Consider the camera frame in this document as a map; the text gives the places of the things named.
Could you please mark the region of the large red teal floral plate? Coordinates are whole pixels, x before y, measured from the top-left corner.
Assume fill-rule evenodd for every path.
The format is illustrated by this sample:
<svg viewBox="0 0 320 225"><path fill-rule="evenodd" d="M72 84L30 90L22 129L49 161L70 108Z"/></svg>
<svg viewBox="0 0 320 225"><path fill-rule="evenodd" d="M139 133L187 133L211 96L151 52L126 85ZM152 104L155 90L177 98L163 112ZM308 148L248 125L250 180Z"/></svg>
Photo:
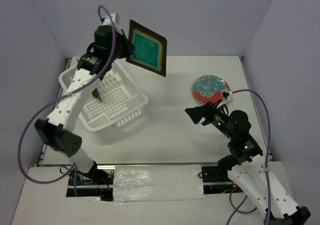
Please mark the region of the large red teal floral plate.
<svg viewBox="0 0 320 225"><path fill-rule="evenodd" d="M226 104L233 98L224 97L223 93L230 91L229 84L215 75L203 75L197 78L191 86L192 96L201 105L205 105L207 102L217 103L220 100L222 100L222 104Z"/></svg>

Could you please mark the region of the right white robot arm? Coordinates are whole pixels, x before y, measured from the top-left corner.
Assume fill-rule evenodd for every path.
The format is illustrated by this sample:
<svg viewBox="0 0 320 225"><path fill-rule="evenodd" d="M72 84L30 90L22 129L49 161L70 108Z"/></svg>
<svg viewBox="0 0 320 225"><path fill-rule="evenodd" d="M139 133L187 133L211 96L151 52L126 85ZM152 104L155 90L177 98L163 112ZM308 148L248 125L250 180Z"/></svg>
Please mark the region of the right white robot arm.
<svg viewBox="0 0 320 225"><path fill-rule="evenodd" d="M186 108L194 124L213 125L229 139L230 155L220 159L217 174L233 181L254 203L266 225L303 225L311 213L284 189L265 164L265 156L250 135L251 123L242 110L224 114L214 103Z"/></svg>

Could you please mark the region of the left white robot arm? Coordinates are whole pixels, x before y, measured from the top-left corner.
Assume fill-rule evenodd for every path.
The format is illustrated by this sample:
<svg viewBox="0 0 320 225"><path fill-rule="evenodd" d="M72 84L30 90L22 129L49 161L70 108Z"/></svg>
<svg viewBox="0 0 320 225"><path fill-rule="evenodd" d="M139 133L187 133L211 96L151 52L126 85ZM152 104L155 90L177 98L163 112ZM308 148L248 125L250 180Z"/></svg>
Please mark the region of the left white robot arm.
<svg viewBox="0 0 320 225"><path fill-rule="evenodd" d="M73 133L76 121L112 63L116 59L129 57L133 49L122 29L111 25L99 26L94 33L94 42L77 61L65 99L57 104L46 119L39 118L35 122L35 129L42 141L75 164L81 180L86 184L95 183L106 173L98 169L97 163L82 149L82 138Z"/></svg>

